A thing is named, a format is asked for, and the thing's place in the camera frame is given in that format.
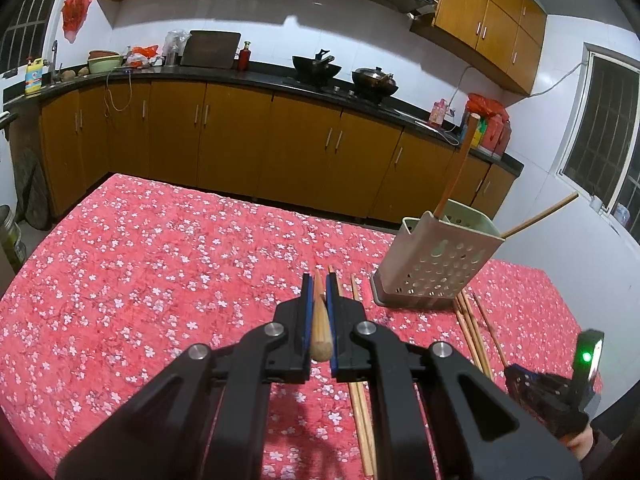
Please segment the person right hand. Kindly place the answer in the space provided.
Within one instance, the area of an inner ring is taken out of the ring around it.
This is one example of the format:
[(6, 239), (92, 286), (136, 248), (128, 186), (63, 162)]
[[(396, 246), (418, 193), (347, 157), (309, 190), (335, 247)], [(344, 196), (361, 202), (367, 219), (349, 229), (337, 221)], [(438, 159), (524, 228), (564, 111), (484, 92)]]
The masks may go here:
[(560, 437), (560, 441), (578, 460), (583, 460), (593, 447), (593, 430), (590, 425), (587, 425), (582, 432), (566, 434)]

